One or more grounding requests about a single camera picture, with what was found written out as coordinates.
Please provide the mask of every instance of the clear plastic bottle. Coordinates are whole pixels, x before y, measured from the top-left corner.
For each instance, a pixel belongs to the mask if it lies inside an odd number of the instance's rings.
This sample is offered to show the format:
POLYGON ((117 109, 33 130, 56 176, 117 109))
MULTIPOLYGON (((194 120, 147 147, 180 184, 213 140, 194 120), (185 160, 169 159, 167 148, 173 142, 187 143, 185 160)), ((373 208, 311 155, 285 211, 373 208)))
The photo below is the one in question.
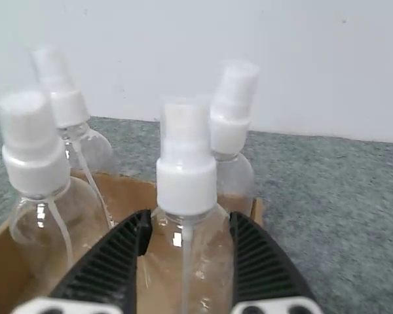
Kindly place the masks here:
POLYGON ((138 313, 229 313, 233 241, 217 204, 209 108, 199 99, 163 110, 153 234, 139 258, 138 313))
POLYGON ((252 166, 240 151, 250 125, 250 107, 258 77, 259 68, 252 63, 228 63, 210 115, 218 202, 228 212, 240 211, 248 216, 252 211, 255 177, 252 166))
POLYGON ((65 155, 74 173, 84 175, 102 202, 109 221, 112 217, 93 175, 117 174, 114 154, 109 141, 87 124, 90 118, 84 97, 76 89, 67 63, 60 51, 46 47, 32 52, 32 60, 39 82, 50 94, 56 127, 64 140, 65 155))
POLYGON ((9 231, 46 294, 106 232, 105 211, 93 189, 70 177, 64 144, 49 100, 26 90, 0 100, 3 161, 19 192, 9 231))

